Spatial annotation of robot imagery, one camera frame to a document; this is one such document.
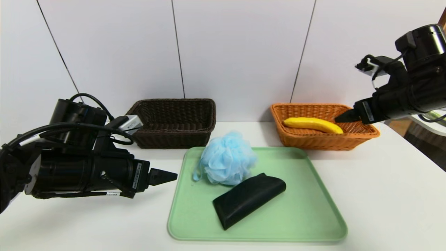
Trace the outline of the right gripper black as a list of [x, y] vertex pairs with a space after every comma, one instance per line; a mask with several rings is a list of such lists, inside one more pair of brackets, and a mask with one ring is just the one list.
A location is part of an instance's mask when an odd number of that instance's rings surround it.
[[349, 109], [336, 116], [336, 123], [352, 123], [362, 121], [364, 124], [374, 124], [381, 121], [400, 119], [414, 111], [410, 95], [413, 83], [381, 86], [372, 97], [355, 102], [354, 109]]

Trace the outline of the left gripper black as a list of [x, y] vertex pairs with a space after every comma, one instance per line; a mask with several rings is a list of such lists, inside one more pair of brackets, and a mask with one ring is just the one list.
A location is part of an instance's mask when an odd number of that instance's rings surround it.
[[120, 196], [135, 196], [148, 186], [157, 186], [177, 180], [177, 173], [151, 168], [150, 163], [134, 158], [94, 159], [91, 191], [120, 191]]

